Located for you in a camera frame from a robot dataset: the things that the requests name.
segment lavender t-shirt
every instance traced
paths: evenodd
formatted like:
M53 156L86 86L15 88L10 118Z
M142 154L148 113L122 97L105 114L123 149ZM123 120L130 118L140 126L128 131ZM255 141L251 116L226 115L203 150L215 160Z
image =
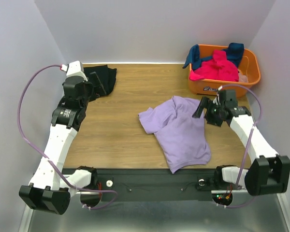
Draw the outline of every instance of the lavender t-shirt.
M171 172L195 164L207 164L211 158L204 135L203 113L193 118L200 101L173 96L170 100L139 113L147 134L154 134Z

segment orange basket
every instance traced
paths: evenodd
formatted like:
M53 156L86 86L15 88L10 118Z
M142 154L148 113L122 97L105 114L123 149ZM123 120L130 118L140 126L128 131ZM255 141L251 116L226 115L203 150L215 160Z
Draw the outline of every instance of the orange basket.
M224 48L228 48L226 46L216 46L216 45L205 45L200 44L200 58L208 57L213 54L214 50L221 50ZM195 94L206 94L206 95L216 95L216 90L226 84L239 84L245 86L247 88L251 88L253 85L257 84L260 81L260 70L257 62L257 58L255 54L248 50L244 50L243 58L238 66L238 69L246 75L248 78L248 82L232 82L232 81L220 81L220 80L210 80L203 79L199 81L191 81L189 80L189 75L191 72L191 64L189 64L189 74L188 74L188 86L191 92ZM233 88L236 91L237 97L242 97L246 94L247 90L240 87L226 87Z

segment wood grain surface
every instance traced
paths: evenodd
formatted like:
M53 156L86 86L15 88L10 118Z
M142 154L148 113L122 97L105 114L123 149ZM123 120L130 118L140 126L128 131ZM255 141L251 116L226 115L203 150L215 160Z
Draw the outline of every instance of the wood grain surface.
M201 99L202 95L194 95L188 89L188 69L177 64L108 66L117 68L114 91L89 103L64 167L167 168L162 149L153 134L145 133L138 113L174 95ZM239 105L249 107L246 97L239 99ZM211 160L207 165L190 168L240 166L244 146L226 123L221 128L205 124L205 137L212 152Z

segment red garment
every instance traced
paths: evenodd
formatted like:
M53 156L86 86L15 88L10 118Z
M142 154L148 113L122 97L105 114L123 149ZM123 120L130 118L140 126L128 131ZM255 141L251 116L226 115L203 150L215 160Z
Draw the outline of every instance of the red garment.
M212 79L238 82L239 77L237 67L227 60L226 52L215 50L211 60L203 61L201 67L195 71L191 70L189 79L191 81Z

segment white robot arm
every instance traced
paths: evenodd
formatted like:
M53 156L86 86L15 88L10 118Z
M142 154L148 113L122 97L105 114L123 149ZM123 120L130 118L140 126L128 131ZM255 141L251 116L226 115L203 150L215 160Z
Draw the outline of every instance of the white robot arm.
M250 145L247 152L251 167L248 170L243 169L245 160L242 162L242 168L218 166L215 181L238 184L254 196L285 192L290 174L290 160L287 156L280 156L267 143L255 127L248 109L237 105L235 90L220 90L213 101L202 97L193 117L200 117L204 108L207 109L204 118L208 124L221 126L222 122L226 121L243 145Z
M76 61L61 68L67 73L63 83L64 97L53 112L49 139L44 153L62 171L70 145L77 135L86 114L86 108L94 86L88 82L83 65ZM83 188L95 187L96 170L89 167L79 167L67 180L73 186ZM32 209L40 209L56 214L63 214L70 198L78 190L69 187L60 175L49 164L48 159L42 158L37 171L28 186L22 186L19 196Z

